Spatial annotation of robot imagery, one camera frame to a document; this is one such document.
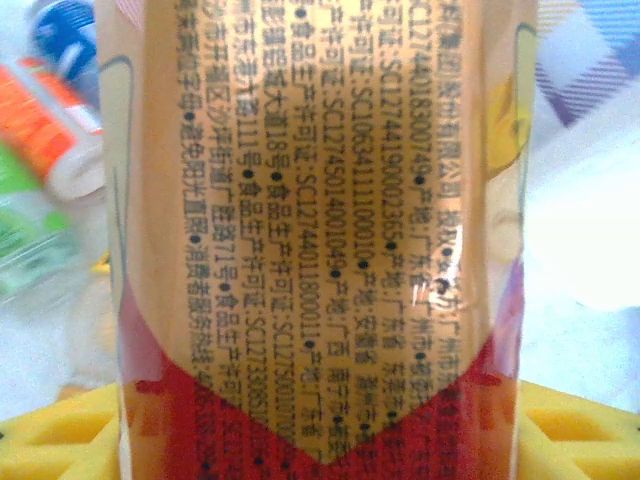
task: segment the plaid fabric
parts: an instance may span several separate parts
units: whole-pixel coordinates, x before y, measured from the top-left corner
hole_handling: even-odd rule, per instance
[[[538,88],[569,126],[640,75],[640,0],[539,0]]]

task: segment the plastic bottle in background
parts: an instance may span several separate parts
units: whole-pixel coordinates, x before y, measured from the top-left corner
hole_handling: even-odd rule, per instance
[[[109,255],[91,269],[67,324],[71,379],[75,387],[96,388],[117,379],[116,316],[111,300]]]
[[[67,217],[47,200],[20,160],[0,145],[0,302],[26,290],[45,304],[63,297],[71,289],[68,278],[59,274],[73,266],[77,251]]]
[[[104,186],[97,112],[38,59],[0,64],[0,137],[61,200]]]
[[[39,55],[91,105],[100,108],[93,6],[81,0],[36,0],[30,37]]]

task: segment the white surface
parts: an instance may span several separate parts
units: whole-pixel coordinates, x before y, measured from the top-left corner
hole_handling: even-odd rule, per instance
[[[638,103],[640,81],[531,158],[527,248],[561,289],[601,310],[640,305]]]
[[[6,27],[0,29],[3,54],[19,51],[24,44],[22,8],[27,3],[2,2],[1,18]],[[559,124],[542,96],[538,99],[534,144],[542,145],[553,138]],[[609,193],[616,188],[612,183]],[[603,202],[613,198],[607,192],[600,195]],[[571,191],[566,191],[566,198],[572,198]],[[95,260],[106,244],[106,220],[104,210],[92,201],[76,205],[72,214],[85,240],[87,259]],[[529,208],[536,208],[536,203],[531,200]],[[574,207],[571,203],[564,207],[570,217]],[[558,232],[549,226],[551,223],[536,225],[542,224],[529,225],[533,235],[546,238],[550,245],[558,241]],[[562,248],[568,252],[575,249],[575,244],[565,243]],[[606,258],[623,265],[627,261],[624,252],[614,248],[589,254],[591,259]],[[569,297],[557,273],[546,271],[529,254],[525,255],[525,262],[527,310],[522,378],[640,411],[640,310],[602,313],[581,306]],[[593,283],[623,280],[593,278]],[[69,378],[64,335],[69,311],[67,303],[29,321],[13,312],[0,312],[0,420],[51,403]]]

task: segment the green label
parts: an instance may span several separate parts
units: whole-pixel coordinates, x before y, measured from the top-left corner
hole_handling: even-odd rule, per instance
[[[61,212],[51,212],[44,219],[44,228],[48,232],[57,232],[70,226],[69,219]]]
[[[36,236],[29,219],[11,210],[0,209],[0,257],[27,246]]]
[[[0,194],[25,192],[40,188],[20,160],[4,145],[0,145]]]

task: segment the bottle label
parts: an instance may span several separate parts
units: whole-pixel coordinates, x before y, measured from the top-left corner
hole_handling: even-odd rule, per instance
[[[95,112],[69,86],[48,71],[44,62],[37,58],[25,57],[18,63],[30,71],[47,93],[54,97],[84,131],[93,135],[102,134],[102,125]]]
[[[44,179],[77,143],[73,133],[6,66],[0,66],[0,135]]]
[[[0,145],[0,257],[69,227],[66,216],[54,210],[39,190],[33,175]]]

